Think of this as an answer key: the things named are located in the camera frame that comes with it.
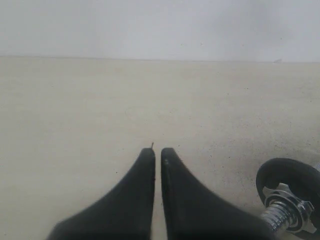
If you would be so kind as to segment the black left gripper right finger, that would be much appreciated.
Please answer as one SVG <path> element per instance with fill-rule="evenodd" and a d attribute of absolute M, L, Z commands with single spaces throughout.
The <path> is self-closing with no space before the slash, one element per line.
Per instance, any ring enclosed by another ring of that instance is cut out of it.
<path fill-rule="evenodd" d="M 273 238 L 266 223 L 214 194 L 169 147 L 161 151 L 161 190 L 169 240 Z"/>

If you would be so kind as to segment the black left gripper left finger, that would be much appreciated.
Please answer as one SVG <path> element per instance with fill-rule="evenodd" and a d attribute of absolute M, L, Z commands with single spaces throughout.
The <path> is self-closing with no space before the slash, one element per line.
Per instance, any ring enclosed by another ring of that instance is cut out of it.
<path fill-rule="evenodd" d="M 141 150 L 121 181 L 81 212 L 59 222 L 49 240 L 149 240 L 155 197 L 156 157 Z"/>

